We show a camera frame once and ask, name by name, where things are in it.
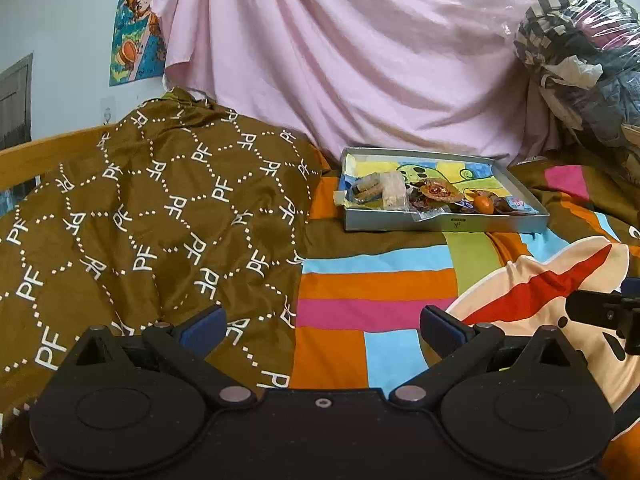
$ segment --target red inner ear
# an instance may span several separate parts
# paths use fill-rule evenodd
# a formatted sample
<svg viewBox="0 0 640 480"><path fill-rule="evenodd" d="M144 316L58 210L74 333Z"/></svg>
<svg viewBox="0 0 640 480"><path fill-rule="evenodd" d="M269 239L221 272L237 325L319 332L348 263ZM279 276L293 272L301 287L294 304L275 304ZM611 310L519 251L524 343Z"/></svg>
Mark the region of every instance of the red inner ear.
<svg viewBox="0 0 640 480"><path fill-rule="evenodd" d="M604 264L611 247L611 245L603 247L593 256L576 263L562 274L546 270L527 283L517 284L504 296L476 310L464 322L469 325L480 322L511 322L534 316L553 298L566 298L577 290L594 270Z"/></svg>

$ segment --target black spot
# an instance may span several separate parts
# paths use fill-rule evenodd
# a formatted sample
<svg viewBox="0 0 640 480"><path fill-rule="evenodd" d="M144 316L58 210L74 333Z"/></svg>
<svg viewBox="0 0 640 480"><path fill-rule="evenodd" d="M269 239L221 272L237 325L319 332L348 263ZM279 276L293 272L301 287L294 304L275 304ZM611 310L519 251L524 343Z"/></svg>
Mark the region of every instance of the black spot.
<svg viewBox="0 0 640 480"><path fill-rule="evenodd" d="M618 341L611 334L607 334L606 332L603 332L602 335L604 336L604 339L607 341L607 343L609 343L611 351L613 352L613 355L618 358L618 361L624 361L626 358L626 354L625 349L622 348L622 345L620 344L620 341Z"/></svg>

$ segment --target light blue stripe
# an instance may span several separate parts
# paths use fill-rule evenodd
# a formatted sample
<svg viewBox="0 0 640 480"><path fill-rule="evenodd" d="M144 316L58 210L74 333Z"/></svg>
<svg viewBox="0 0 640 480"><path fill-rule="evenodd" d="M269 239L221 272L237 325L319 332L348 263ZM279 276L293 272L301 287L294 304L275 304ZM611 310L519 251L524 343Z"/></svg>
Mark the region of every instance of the light blue stripe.
<svg viewBox="0 0 640 480"><path fill-rule="evenodd" d="M428 368L416 330L365 332L364 344L367 349L369 387L382 388L385 397L391 390Z"/></svg>
<svg viewBox="0 0 640 480"><path fill-rule="evenodd" d="M549 228L541 234L520 234L520 240L527 246L531 255L541 263L550 260L562 249L569 246Z"/></svg>
<svg viewBox="0 0 640 480"><path fill-rule="evenodd" d="M359 274L362 272L401 272L402 270L452 269L449 247L436 245L417 249L398 249L382 254L360 254L348 258L308 259L302 273Z"/></svg>
<svg viewBox="0 0 640 480"><path fill-rule="evenodd" d="M614 237L617 241L620 241L620 238L618 238L618 235L613 231L613 229L609 225L609 219L607 219L607 215L605 215L604 213L596 213L596 216L598 217L598 222L600 223L600 227L602 227L603 230L605 230L609 235Z"/></svg>

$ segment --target metal screw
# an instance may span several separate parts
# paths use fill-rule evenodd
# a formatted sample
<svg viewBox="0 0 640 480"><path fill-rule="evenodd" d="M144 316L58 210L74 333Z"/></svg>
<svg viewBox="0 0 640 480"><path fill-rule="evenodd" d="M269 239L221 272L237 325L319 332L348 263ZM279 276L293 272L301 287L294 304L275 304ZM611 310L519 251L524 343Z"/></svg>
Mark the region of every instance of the metal screw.
<svg viewBox="0 0 640 480"><path fill-rule="evenodd" d="M333 403L329 399L316 399L316 406L318 408L328 408Z"/></svg>
<svg viewBox="0 0 640 480"><path fill-rule="evenodd" d="M251 390L244 386L227 386L220 390L220 399L226 402L245 402L251 397Z"/></svg>
<svg viewBox="0 0 640 480"><path fill-rule="evenodd" d="M398 399L405 400L406 402L417 402L418 400L423 400L424 397L427 396L427 392L424 388L421 388L420 386L413 386L412 384L400 386L395 393Z"/></svg>

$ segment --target rabbit ear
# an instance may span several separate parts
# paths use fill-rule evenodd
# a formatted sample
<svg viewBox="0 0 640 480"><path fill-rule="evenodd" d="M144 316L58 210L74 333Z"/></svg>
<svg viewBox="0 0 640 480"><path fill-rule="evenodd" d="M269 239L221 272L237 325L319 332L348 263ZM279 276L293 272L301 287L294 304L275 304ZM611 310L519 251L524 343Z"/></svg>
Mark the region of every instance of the rabbit ear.
<svg viewBox="0 0 640 480"><path fill-rule="evenodd" d="M467 324L532 317L556 297L578 288L611 292L628 269L628 247L602 236L584 238L541 263L531 256L508 262L460 296L447 312Z"/></svg>

